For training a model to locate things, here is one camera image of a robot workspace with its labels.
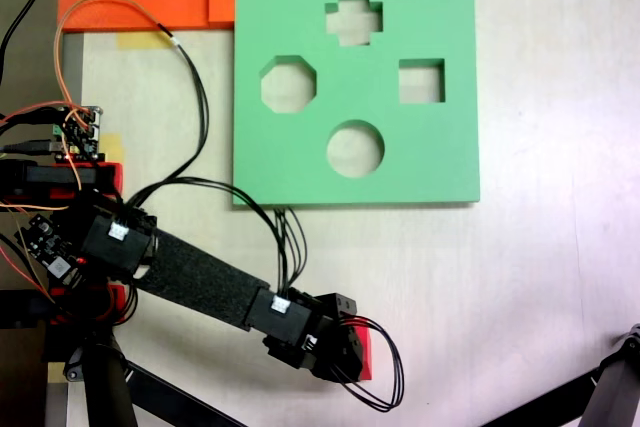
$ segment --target black cable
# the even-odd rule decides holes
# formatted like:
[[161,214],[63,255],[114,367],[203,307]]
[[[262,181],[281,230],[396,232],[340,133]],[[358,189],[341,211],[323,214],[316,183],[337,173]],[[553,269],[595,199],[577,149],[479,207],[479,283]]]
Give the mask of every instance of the black cable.
[[304,229],[302,228],[302,224],[300,223],[300,220],[298,219],[298,216],[296,215],[296,213],[293,211],[293,209],[291,207],[287,207],[287,210],[291,213],[291,215],[293,216],[293,219],[296,222],[296,225],[298,226],[298,231],[300,232],[300,235],[302,236],[302,249],[304,251],[304,258],[300,258],[300,265],[299,268],[296,272],[294,272],[293,277],[291,277],[291,280],[289,281],[289,287],[291,287],[291,285],[293,285],[293,283],[302,275],[302,272],[304,271],[305,267],[307,266],[307,260],[309,257],[309,250],[307,248],[307,237],[304,234]]
[[[258,205],[246,192],[235,187],[233,185],[226,184],[224,182],[218,182],[215,180],[203,179],[200,177],[177,177],[174,179],[165,179],[160,182],[156,182],[155,184],[151,184],[144,189],[140,190],[136,194],[134,194],[125,204],[124,208],[124,219],[120,219],[123,224],[127,223],[127,215],[130,215],[134,206],[138,205],[139,199],[144,198],[147,199],[151,196],[155,191],[164,187],[165,185],[196,185],[200,187],[207,187],[216,190],[221,190],[223,192],[227,192],[231,195],[238,197],[245,204],[247,204],[258,216],[267,224],[269,230],[273,234],[276,239],[276,244],[278,246],[278,250],[280,255],[282,255],[282,278],[287,279],[287,271],[288,271],[288,260],[286,255],[286,243],[282,240],[277,226],[271,220],[271,218],[267,215],[267,213]],[[283,298],[287,298],[287,292],[283,288],[278,289],[278,295]]]
[[13,252],[16,254],[16,256],[18,257],[18,259],[20,259],[20,262],[22,262],[22,264],[27,268],[27,270],[29,271],[29,275],[31,276],[31,278],[33,279],[33,281],[40,285],[40,281],[38,280],[38,278],[36,277],[36,273],[33,271],[33,269],[31,268],[31,264],[29,264],[29,261],[27,260],[27,257],[24,255],[24,253],[22,252],[22,250],[20,250],[20,247],[18,247],[17,245],[15,245],[13,242],[11,242],[7,237],[5,237],[3,234],[0,234],[0,240],[7,246],[9,247],[11,250],[13,250]]
[[[340,327],[365,327],[367,329],[375,330],[379,332],[384,339],[387,341],[389,345],[389,349],[391,350],[391,357],[393,359],[393,392],[391,394],[391,400],[385,401],[380,397],[372,394],[367,389],[359,385],[354,379],[351,379],[347,374],[344,373],[339,366],[333,365],[331,366],[331,371],[335,376],[336,380],[342,385],[342,387],[347,390],[351,395],[355,398],[371,407],[378,412],[389,412],[392,409],[395,409],[402,403],[402,399],[404,398],[404,367],[402,365],[402,359],[400,358],[400,352],[396,347],[396,344],[393,342],[389,334],[380,326],[380,324],[374,322],[371,319],[362,316],[346,316],[339,320],[336,328]],[[353,387],[358,389],[362,394],[356,392]]]
[[[167,29],[164,25],[160,23],[158,24],[158,27],[165,34],[167,34],[169,38],[172,39],[172,41],[174,40],[174,35],[171,33],[169,29]],[[185,170],[187,170],[187,168],[189,168],[189,166],[193,164],[193,162],[198,158],[198,156],[202,152],[202,149],[204,148],[207,142],[207,138],[209,136],[209,114],[210,114],[209,100],[207,98],[207,93],[205,91],[204,84],[202,83],[202,79],[200,77],[198,69],[196,68],[195,64],[191,60],[191,57],[189,56],[189,54],[187,54],[187,51],[178,42],[174,42],[174,43],[178,49],[178,52],[180,52],[185,62],[187,63],[187,66],[193,78],[193,84],[196,89],[196,97],[198,99],[198,117],[199,117],[200,129],[199,129],[199,136],[198,136],[198,145],[196,147],[195,153],[184,164],[182,164],[180,167],[174,170],[171,174],[169,174],[165,178],[165,180],[175,179],[180,174],[182,174]],[[136,196],[135,203],[131,204],[130,203],[131,201],[129,202],[129,204],[132,205],[133,207],[140,207],[147,200],[149,195],[151,195],[151,193],[143,194],[142,191],[139,192],[138,194],[139,195]]]
[[4,56],[7,51],[7,46],[9,45],[9,40],[11,40],[11,36],[15,32],[15,30],[18,28],[18,25],[20,24],[20,22],[22,22],[22,19],[24,19],[24,17],[27,15],[27,12],[29,12],[29,9],[31,9],[31,6],[35,3],[35,1],[36,0],[27,1],[27,3],[22,8],[18,16],[9,26],[9,29],[7,30],[6,34],[4,34],[4,38],[2,39],[2,43],[0,44],[0,85],[2,85],[2,77],[4,74]]

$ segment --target white desk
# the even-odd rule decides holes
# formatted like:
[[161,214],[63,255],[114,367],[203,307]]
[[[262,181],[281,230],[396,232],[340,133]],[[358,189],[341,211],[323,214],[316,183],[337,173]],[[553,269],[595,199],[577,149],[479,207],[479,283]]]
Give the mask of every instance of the white desk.
[[[477,426],[600,362],[640,320],[640,0],[476,1],[482,201],[299,210],[310,244],[299,287],[349,295],[388,328],[402,406],[378,414],[269,357],[261,334],[145,294],[117,332],[128,358],[252,427]],[[212,109],[191,173],[230,181],[233,35],[179,36]],[[87,35],[82,102],[122,134],[127,195],[194,148],[193,87],[172,51]],[[273,240],[224,195],[167,187],[147,207],[163,229],[275,282]],[[384,391],[378,340],[372,388]],[[85,425],[83,395],[72,386],[70,426]]]

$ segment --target black wire bundle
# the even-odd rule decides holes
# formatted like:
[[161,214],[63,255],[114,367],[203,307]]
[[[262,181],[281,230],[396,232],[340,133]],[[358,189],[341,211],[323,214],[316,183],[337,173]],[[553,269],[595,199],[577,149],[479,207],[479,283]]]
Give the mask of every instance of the black wire bundle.
[[389,412],[392,409],[395,409],[402,403],[402,399],[404,397],[404,368],[402,367],[402,359],[400,358],[400,352],[398,352],[398,348],[396,344],[393,342],[389,334],[378,324],[371,319],[362,316],[346,316],[341,318],[338,321],[338,325],[336,328],[349,328],[349,327],[365,327],[367,329],[375,330],[379,332],[384,339],[389,344],[389,349],[391,350],[391,356],[393,358],[393,393],[391,394],[391,400],[386,401],[381,399],[380,397],[372,394],[367,389],[359,385],[356,380],[349,378],[347,374],[344,373],[340,367],[337,365],[333,365],[331,367],[331,371],[335,376],[336,380],[356,399],[360,400],[362,403],[368,405],[374,410],[378,412]]
[[[287,219],[287,213],[290,213],[295,220],[296,226],[302,237],[302,242],[298,242],[298,238]],[[276,230],[280,234],[280,241],[289,247],[293,260],[293,273],[291,278],[287,277],[286,270],[283,272],[283,256],[278,250],[278,291],[288,292],[293,283],[300,277],[304,268],[307,266],[307,238],[304,230],[298,220],[298,216],[290,207],[286,209],[274,209]]]
[[2,77],[4,75],[4,56],[7,51],[7,46],[9,45],[9,40],[11,40],[11,36],[22,22],[22,19],[25,18],[31,6],[35,3],[36,0],[28,0],[25,6],[22,8],[18,16],[9,26],[9,29],[4,34],[4,38],[2,39],[2,43],[0,44],[0,85],[2,85]]
[[286,224],[288,225],[288,228],[285,228],[284,230],[281,230],[276,224],[278,224],[278,216],[276,216],[276,222],[274,223],[271,218],[269,217],[269,215],[264,211],[264,209],[262,207],[260,207],[260,205],[258,205],[250,196],[249,194],[247,194],[246,192],[244,192],[243,190],[239,189],[238,187],[235,187],[233,185],[230,184],[226,184],[224,182],[218,182],[215,180],[208,180],[208,179],[203,179],[200,177],[176,177],[176,178],[172,178],[172,179],[165,179],[162,180],[160,182],[156,182],[155,184],[151,184],[147,187],[145,187],[144,189],[140,190],[139,192],[137,192],[136,194],[134,194],[125,204],[125,212],[127,212],[127,210],[130,212],[131,209],[138,205],[140,202],[140,199],[147,199],[149,198],[149,196],[151,196],[155,191],[157,191],[158,189],[160,189],[161,187],[165,186],[165,185],[195,185],[195,186],[199,186],[199,187],[207,187],[210,189],[216,189],[216,190],[221,190],[223,192],[227,192],[237,198],[239,198],[240,200],[242,200],[245,204],[247,204],[256,214],[258,214],[258,216],[264,221],[265,224],[267,224],[267,226],[269,227],[269,230],[271,231],[271,233],[273,234],[275,240],[276,240],[276,244],[278,246],[278,256],[280,259],[280,269],[279,269],[279,279],[286,279],[285,281],[279,281],[279,285],[278,285],[278,295],[280,295],[283,298],[287,298],[287,290],[288,287],[291,285],[292,281],[295,280],[296,278],[299,277],[299,275],[302,273],[302,270],[304,269],[304,266],[306,265],[306,238],[304,238],[304,232],[302,232],[302,228],[300,226],[300,222],[298,221],[298,218],[294,217],[296,219],[296,223],[300,229],[300,232],[302,233],[302,237],[304,239],[304,250],[305,250],[305,254],[303,255],[299,255],[297,257],[297,259],[300,259],[299,261],[297,260],[295,262],[295,268],[294,268],[294,276],[292,278],[292,280],[289,280],[288,277],[288,256],[287,256],[287,238],[289,238],[289,242],[292,242],[291,240],[291,236],[289,233],[292,233],[293,230],[291,229],[291,225],[288,223],[288,221],[286,221]]
[[[174,35],[171,33],[169,29],[167,29],[164,25],[158,24],[160,30],[162,30],[165,34],[169,36],[169,38],[173,41],[175,39]],[[209,137],[209,100],[207,98],[207,93],[204,90],[204,84],[202,83],[202,79],[200,78],[200,74],[195,64],[187,54],[186,50],[179,43],[175,43],[178,51],[184,58],[187,66],[189,67],[189,71],[191,72],[191,77],[193,78],[193,84],[196,89],[196,96],[198,98],[198,116],[200,121],[200,131],[198,135],[198,145],[196,147],[195,153],[180,167],[178,167],[175,171],[169,174],[165,180],[175,179],[180,174],[182,174],[193,162],[198,158],[204,145],[207,142],[207,138]],[[135,203],[128,202],[130,206],[140,207],[149,197],[149,194],[143,194],[142,191],[136,195]]]

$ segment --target electrical wire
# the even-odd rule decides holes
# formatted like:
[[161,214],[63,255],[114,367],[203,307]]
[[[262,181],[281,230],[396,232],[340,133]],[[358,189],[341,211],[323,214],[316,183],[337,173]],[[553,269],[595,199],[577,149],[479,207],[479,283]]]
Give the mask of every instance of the electrical wire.
[[18,259],[20,259],[20,262],[22,262],[22,264],[26,267],[27,271],[29,272],[29,275],[31,276],[31,279],[34,282],[37,282],[37,277],[36,277],[36,273],[35,271],[33,271],[33,268],[30,267],[29,263],[27,262],[27,258],[25,257],[24,253],[20,250],[20,248],[15,245],[13,242],[11,242],[5,235],[0,234],[0,241],[2,241],[7,247],[9,247],[14,254],[16,254],[16,256],[18,257]]
[[16,217],[16,214],[14,214],[11,210],[9,210],[9,213],[11,214],[11,217],[13,217],[13,221],[15,222],[16,228],[18,229],[18,235],[20,236],[20,241],[22,242],[22,247],[24,249],[24,254],[25,254],[24,257],[26,258],[26,261],[27,261],[25,263],[25,266],[29,269],[29,273],[31,274],[31,277],[33,278],[33,280],[35,280],[38,283],[38,285],[42,287],[42,291],[44,295],[51,301],[51,303],[55,304],[54,300],[51,298],[51,296],[47,292],[47,287],[45,283],[42,281],[42,279],[38,275],[38,272],[33,267],[33,263],[31,262],[31,254],[29,254],[29,249],[27,248],[27,242],[24,240],[24,235],[22,235],[22,228],[20,227],[20,222],[18,222],[18,218]]
[[69,208],[69,206],[65,206],[65,207],[45,207],[42,205],[30,205],[30,204],[20,204],[20,205],[16,205],[16,204],[0,204],[0,207],[4,207],[5,209],[15,209],[15,210],[20,210],[20,209],[33,209],[33,210],[46,210],[46,211],[57,211],[57,210],[67,210]]
[[331,372],[335,376],[336,380],[344,387],[344,389],[360,400],[365,405],[371,407],[378,412],[389,412],[402,403],[404,398],[404,368],[402,366],[402,359],[400,358],[400,352],[396,347],[389,334],[380,326],[380,324],[374,322],[371,319],[362,316],[345,316],[338,321],[336,328],[344,327],[364,327],[370,330],[379,332],[389,345],[391,350],[391,357],[393,359],[393,392],[391,394],[391,400],[385,401],[380,397],[372,394],[367,389],[359,385],[354,379],[351,379],[344,373],[339,366],[331,366]]
[[9,41],[11,40],[11,36],[22,22],[22,19],[25,18],[31,6],[35,3],[36,0],[28,0],[25,6],[22,8],[18,16],[9,26],[9,29],[4,34],[4,38],[2,39],[2,43],[0,43],[0,85],[2,85],[2,78],[4,75],[4,56],[7,51],[7,46],[9,45]]
[[[200,187],[207,187],[211,189],[221,190],[223,192],[227,192],[240,200],[242,200],[247,206],[249,206],[258,216],[267,224],[269,230],[273,234],[276,244],[278,247],[278,251],[282,256],[282,264],[280,266],[279,272],[282,275],[283,279],[287,279],[287,269],[288,269],[288,259],[286,254],[286,242],[283,240],[281,233],[278,230],[278,227],[271,218],[267,215],[267,213],[258,205],[246,192],[235,187],[230,184],[226,184],[224,182],[218,182],[214,180],[203,179],[200,177],[177,177],[173,179],[165,179],[160,182],[156,182],[155,184],[151,184],[144,189],[135,193],[125,204],[125,217],[120,219],[120,222],[126,225],[128,219],[126,217],[127,213],[131,212],[134,206],[137,204],[140,198],[148,198],[154,192],[165,185],[195,185]],[[287,298],[288,294],[284,286],[279,286],[278,295],[283,298]]]
[[83,5],[88,5],[94,2],[120,2],[123,4],[127,4],[131,7],[134,7],[139,12],[141,12],[145,17],[147,17],[154,25],[158,25],[160,22],[155,18],[151,12],[145,9],[142,5],[140,5],[135,0],[78,0],[74,2],[71,7],[67,9],[67,11],[62,14],[60,17],[60,21],[58,22],[58,27],[56,28],[56,33],[53,41],[53,59],[54,59],[54,69],[56,73],[56,79],[58,81],[58,86],[60,87],[60,91],[62,92],[63,98],[67,102],[71,102],[71,94],[69,93],[69,89],[67,88],[67,84],[64,81],[64,76],[62,75],[62,53],[61,53],[61,39],[62,39],[62,30],[64,28],[67,19],[71,16],[73,12],[75,12],[79,7]]
[[[302,237],[302,242],[298,241],[298,237],[294,232],[293,227],[291,226],[291,223],[287,219],[287,213],[290,213],[293,216],[297,229]],[[298,216],[296,215],[296,213],[293,211],[291,207],[287,207],[286,209],[276,208],[274,209],[274,215],[275,215],[275,223],[276,223],[276,226],[278,226],[278,231],[280,232],[281,239],[289,247],[289,251],[291,252],[291,257],[293,261],[292,262],[293,273],[291,275],[291,278],[286,279],[285,283],[282,284],[280,276],[278,277],[279,289],[288,291],[293,285],[293,283],[300,277],[300,275],[302,275],[302,272],[304,271],[307,265],[307,260],[308,260],[307,238],[304,234],[304,229],[302,228],[302,224],[300,223]],[[280,255],[280,252],[278,252],[279,265],[281,261],[282,261],[281,255]]]
[[[207,99],[207,95],[204,89],[204,84],[202,83],[202,79],[200,77],[200,74],[198,73],[198,69],[196,68],[195,64],[191,60],[191,57],[187,54],[186,50],[182,47],[182,45],[176,39],[173,33],[171,33],[171,31],[169,31],[164,25],[162,25],[153,14],[151,14],[147,9],[145,9],[138,2],[134,0],[78,0],[73,5],[71,5],[71,7],[69,7],[69,9],[67,9],[67,11],[62,15],[58,23],[56,34],[54,37],[53,56],[54,56],[54,69],[56,73],[56,79],[58,81],[58,85],[60,87],[60,91],[62,92],[63,98],[68,102],[71,102],[72,100],[69,89],[67,88],[67,85],[64,81],[64,76],[62,74],[62,68],[61,68],[61,39],[62,39],[62,31],[64,29],[64,25],[68,20],[68,18],[71,16],[71,14],[74,11],[76,11],[76,9],[80,8],[81,6],[88,5],[93,2],[100,2],[100,1],[120,2],[137,9],[140,13],[142,13],[145,17],[147,17],[147,19],[150,22],[155,24],[162,32],[164,32],[169,37],[171,42],[176,46],[176,49],[178,50],[180,55],[184,58],[189,68],[189,71],[191,72],[194,86],[196,89],[196,96],[198,99],[198,116],[199,116],[199,122],[200,122],[200,132],[199,132],[199,138],[198,138],[198,145],[196,147],[195,153],[180,167],[178,167],[176,170],[174,170],[171,174],[169,174],[166,177],[166,179],[176,178],[180,174],[182,174],[198,158],[198,156],[202,152],[202,149],[204,148],[204,145],[207,141],[207,137],[209,134],[209,101]],[[140,205],[142,205],[145,202],[145,200],[146,200],[146,197],[144,196],[139,197],[137,200],[138,204],[136,205],[136,207],[139,207]]]
[[71,154],[69,153],[69,147],[67,147],[67,140],[64,130],[67,127],[67,121],[73,115],[73,110],[71,110],[67,116],[64,118],[64,122],[62,123],[62,134],[60,135],[60,139],[62,140],[62,148],[64,149],[65,159],[69,161],[69,165],[73,170],[73,175],[76,177],[76,182],[78,183],[78,192],[82,190],[82,181],[80,180],[80,174],[78,174],[78,169],[76,169],[76,165],[73,163],[73,159],[71,158]]
[[[7,245],[11,244],[10,242],[8,242],[8,239],[6,237],[4,237],[4,236],[0,237],[0,240],[2,240]],[[5,253],[4,249],[1,246],[0,246],[0,254],[2,255],[2,257],[4,257],[4,260],[7,262],[7,264],[9,264],[9,267],[11,267],[18,275],[20,275],[20,277],[22,277],[24,280],[26,280],[31,285],[33,285],[42,294],[47,295],[46,291],[42,287],[40,287],[35,280],[31,279],[28,275],[26,275],[24,272],[22,272],[20,270],[20,268],[16,264],[13,263],[13,261]]]

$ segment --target orange wire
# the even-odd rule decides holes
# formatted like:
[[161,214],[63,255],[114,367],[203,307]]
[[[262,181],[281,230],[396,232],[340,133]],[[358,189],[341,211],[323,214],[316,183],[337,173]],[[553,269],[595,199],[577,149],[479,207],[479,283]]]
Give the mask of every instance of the orange wire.
[[[64,124],[62,124],[63,127],[67,125],[67,120],[69,120],[69,117],[71,117],[72,115],[73,115],[73,111],[67,114],[67,116],[64,119]],[[71,158],[71,154],[69,153],[69,147],[67,147],[67,139],[66,139],[66,136],[64,135],[64,132],[60,135],[60,138],[62,139],[62,147],[64,148],[64,154],[67,160],[69,161],[69,165],[71,165],[71,168],[73,169],[73,175],[76,176],[76,181],[78,182],[78,190],[82,190],[82,181],[80,181],[80,175],[78,174],[78,169],[76,169],[76,165],[73,163],[73,159]]]
[[20,204],[20,205],[0,204],[0,207],[4,207],[5,209],[16,209],[16,210],[20,210],[20,209],[50,210],[52,212],[55,211],[55,210],[67,210],[69,208],[69,206],[67,206],[67,207],[43,207],[41,205],[26,205],[26,204]]
[[[49,107],[50,105],[67,105],[67,106],[69,106],[69,107],[71,107],[73,109],[82,110],[84,112],[89,112],[89,109],[87,109],[86,107],[83,107],[83,106],[78,105],[78,104],[74,104],[73,102],[66,102],[64,100],[54,100],[54,101],[51,101],[51,102],[41,102],[39,104],[33,104],[33,105],[29,105],[27,107],[23,107],[22,109],[13,112],[11,115],[6,116],[4,119],[1,119],[0,122],[6,123],[10,118],[12,118],[12,117],[14,117],[16,115],[22,114],[23,112],[28,112],[30,110],[40,109],[42,107]],[[80,120],[80,122],[82,122],[86,126],[86,123],[82,119],[79,119],[79,120]]]
[[[58,86],[60,87],[60,91],[62,92],[62,96],[65,100],[71,102],[71,94],[69,93],[69,89],[67,88],[67,84],[64,81],[64,77],[62,75],[62,62],[61,62],[61,52],[60,52],[60,43],[62,39],[62,29],[64,28],[64,24],[67,19],[71,16],[71,14],[80,6],[87,5],[89,3],[105,1],[105,0],[78,0],[71,7],[67,9],[67,11],[60,18],[60,22],[58,23],[58,27],[56,29],[56,35],[53,41],[53,60],[54,60],[54,68],[56,72],[56,79],[58,80]],[[135,0],[109,0],[112,2],[121,2],[124,4],[128,4],[131,7],[136,8],[140,11],[145,17],[147,17],[151,22],[155,25],[160,22],[155,18],[151,12],[145,9],[142,5],[140,5]]]
[[29,282],[31,285],[33,285],[36,289],[38,289],[41,293],[43,293],[44,295],[47,295],[47,292],[40,287],[38,284],[36,284],[32,279],[30,279],[27,274],[25,274],[24,272],[22,272],[18,266],[16,264],[14,264],[11,259],[7,256],[7,254],[5,253],[4,249],[2,248],[2,246],[0,246],[0,254],[2,254],[2,256],[4,257],[4,260],[7,261],[7,263],[11,266],[11,268],[13,270],[15,270],[18,274],[20,274],[27,282]]

